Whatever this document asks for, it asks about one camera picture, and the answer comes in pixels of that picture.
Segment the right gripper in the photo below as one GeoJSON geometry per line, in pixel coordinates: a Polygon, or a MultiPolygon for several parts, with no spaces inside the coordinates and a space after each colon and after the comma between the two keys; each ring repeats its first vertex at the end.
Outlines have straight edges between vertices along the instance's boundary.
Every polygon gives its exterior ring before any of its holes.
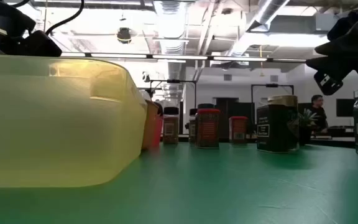
{"type": "MultiPolygon", "coordinates": [[[[329,42],[314,48],[326,56],[358,55],[358,11],[337,20],[327,34],[329,42]]],[[[306,60],[314,70],[314,80],[324,95],[333,95],[351,72],[358,74],[358,57],[318,57],[306,60]]]]}

